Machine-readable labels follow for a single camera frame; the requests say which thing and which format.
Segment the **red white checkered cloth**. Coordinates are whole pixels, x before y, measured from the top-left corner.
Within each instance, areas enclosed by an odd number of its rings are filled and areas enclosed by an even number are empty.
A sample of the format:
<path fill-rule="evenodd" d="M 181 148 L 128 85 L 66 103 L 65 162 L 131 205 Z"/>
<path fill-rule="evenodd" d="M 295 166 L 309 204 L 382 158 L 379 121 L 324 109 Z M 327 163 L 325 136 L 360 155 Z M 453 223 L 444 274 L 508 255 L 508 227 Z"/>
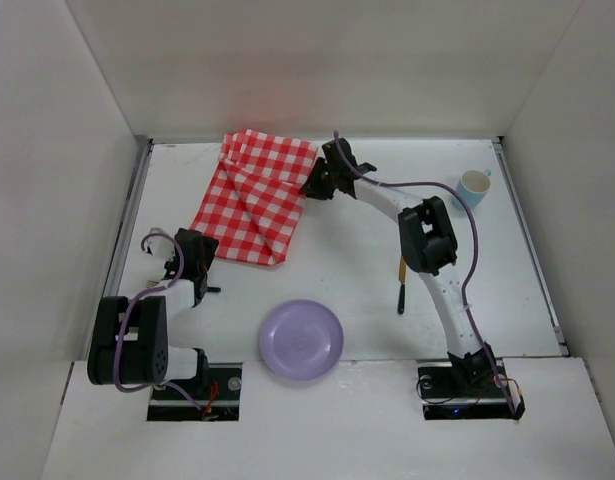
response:
<path fill-rule="evenodd" d="M 300 193 L 316 144 L 247 129 L 224 136 L 214 174 L 191 228 L 219 242 L 224 260 L 283 263 L 304 211 Z"/>

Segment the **knife with black handle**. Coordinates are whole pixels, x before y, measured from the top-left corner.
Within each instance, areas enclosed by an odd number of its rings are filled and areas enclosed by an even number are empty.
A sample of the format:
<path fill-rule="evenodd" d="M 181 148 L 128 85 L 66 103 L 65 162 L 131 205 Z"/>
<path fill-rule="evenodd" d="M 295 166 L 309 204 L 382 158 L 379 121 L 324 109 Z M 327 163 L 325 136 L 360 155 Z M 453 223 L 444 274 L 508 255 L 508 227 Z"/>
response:
<path fill-rule="evenodd" d="M 399 315 L 403 315 L 405 311 L 406 275 L 407 275 L 407 264 L 405 262 L 404 257 L 401 257 L 399 261 L 399 271 L 398 271 L 398 280 L 399 280 L 400 286 L 399 286 L 399 294 L 398 294 L 398 302 L 397 302 L 397 313 Z"/>

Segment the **blue ceramic mug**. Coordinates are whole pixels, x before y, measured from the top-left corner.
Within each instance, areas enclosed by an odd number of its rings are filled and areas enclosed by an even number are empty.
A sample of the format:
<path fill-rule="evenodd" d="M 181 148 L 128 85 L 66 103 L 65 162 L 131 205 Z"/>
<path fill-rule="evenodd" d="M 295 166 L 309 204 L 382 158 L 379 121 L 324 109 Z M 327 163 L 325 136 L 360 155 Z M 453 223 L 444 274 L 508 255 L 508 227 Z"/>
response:
<path fill-rule="evenodd" d="M 470 210 L 475 209 L 491 188 L 491 174 L 487 170 L 468 170 L 460 177 L 457 192 Z"/>

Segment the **purple plastic plate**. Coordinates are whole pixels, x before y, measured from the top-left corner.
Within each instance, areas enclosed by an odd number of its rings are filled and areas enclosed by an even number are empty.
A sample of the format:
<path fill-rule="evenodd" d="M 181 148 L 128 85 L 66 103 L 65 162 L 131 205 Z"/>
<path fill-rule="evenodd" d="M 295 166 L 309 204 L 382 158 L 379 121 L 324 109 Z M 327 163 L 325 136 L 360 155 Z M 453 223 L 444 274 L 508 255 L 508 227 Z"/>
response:
<path fill-rule="evenodd" d="M 267 367 L 291 382 L 314 382 L 338 365 L 344 331 L 327 306 L 295 299 L 274 307 L 261 324 L 259 350 Z"/>

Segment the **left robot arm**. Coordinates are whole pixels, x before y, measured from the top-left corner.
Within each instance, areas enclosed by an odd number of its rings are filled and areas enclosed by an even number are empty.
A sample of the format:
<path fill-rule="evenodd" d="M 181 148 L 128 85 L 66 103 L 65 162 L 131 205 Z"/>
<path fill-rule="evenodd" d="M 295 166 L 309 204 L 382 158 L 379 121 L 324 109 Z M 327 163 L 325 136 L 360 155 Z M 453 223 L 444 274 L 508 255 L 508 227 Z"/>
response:
<path fill-rule="evenodd" d="M 92 384 L 122 392 L 175 382 L 208 386 L 204 350 L 172 346 L 168 327 L 215 290 L 208 272 L 218 246 L 218 240 L 183 228 L 173 236 L 153 228 L 143 237 L 141 250 L 163 261 L 163 276 L 131 298 L 99 301 L 87 359 Z"/>

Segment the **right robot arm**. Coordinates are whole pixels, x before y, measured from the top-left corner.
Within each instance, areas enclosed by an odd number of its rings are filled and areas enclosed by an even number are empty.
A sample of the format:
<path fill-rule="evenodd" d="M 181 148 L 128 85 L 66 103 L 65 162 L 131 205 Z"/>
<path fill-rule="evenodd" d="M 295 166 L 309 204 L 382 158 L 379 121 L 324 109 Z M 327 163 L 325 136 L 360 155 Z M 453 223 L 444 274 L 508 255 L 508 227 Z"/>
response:
<path fill-rule="evenodd" d="M 479 257 L 478 232 L 465 200 L 440 182 L 388 182 L 371 177 L 376 168 L 359 164 L 346 139 L 336 136 L 322 145 L 301 193 L 317 200 L 330 200 L 342 192 L 364 202 L 393 220 L 399 233 L 401 258 L 416 273 L 429 292 L 441 321 L 450 361 L 458 385 L 472 387 L 497 374 L 495 357 L 473 317 L 466 287 Z M 436 187 L 445 190 L 464 208 L 472 232 L 471 266 L 464 280 L 457 277 L 458 240 L 444 201 L 438 196 L 422 198 L 407 187 Z"/>

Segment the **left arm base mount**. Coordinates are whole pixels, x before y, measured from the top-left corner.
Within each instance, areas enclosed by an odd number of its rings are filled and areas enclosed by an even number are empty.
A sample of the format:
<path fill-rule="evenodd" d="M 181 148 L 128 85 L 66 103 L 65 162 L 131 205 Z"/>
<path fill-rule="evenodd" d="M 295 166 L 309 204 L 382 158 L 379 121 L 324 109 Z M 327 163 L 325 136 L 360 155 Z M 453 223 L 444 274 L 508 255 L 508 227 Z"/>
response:
<path fill-rule="evenodd" d="M 209 365 L 206 385 L 198 381 L 175 380 L 192 399 L 174 387 L 151 391 L 146 420 L 150 422 L 235 422 L 240 415 L 243 365 Z"/>

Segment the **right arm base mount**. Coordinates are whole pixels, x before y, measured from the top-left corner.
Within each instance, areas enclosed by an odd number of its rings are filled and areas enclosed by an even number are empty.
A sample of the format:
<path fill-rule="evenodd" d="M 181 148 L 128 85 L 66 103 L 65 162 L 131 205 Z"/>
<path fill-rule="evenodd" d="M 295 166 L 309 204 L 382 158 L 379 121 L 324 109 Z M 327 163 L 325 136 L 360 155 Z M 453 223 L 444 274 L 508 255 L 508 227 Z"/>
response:
<path fill-rule="evenodd" d="M 504 362 L 492 369 L 487 357 L 445 362 L 422 362 L 417 367 L 416 393 L 426 420 L 518 421 L 526 411 L 518 382 L 509 377 Z"/>

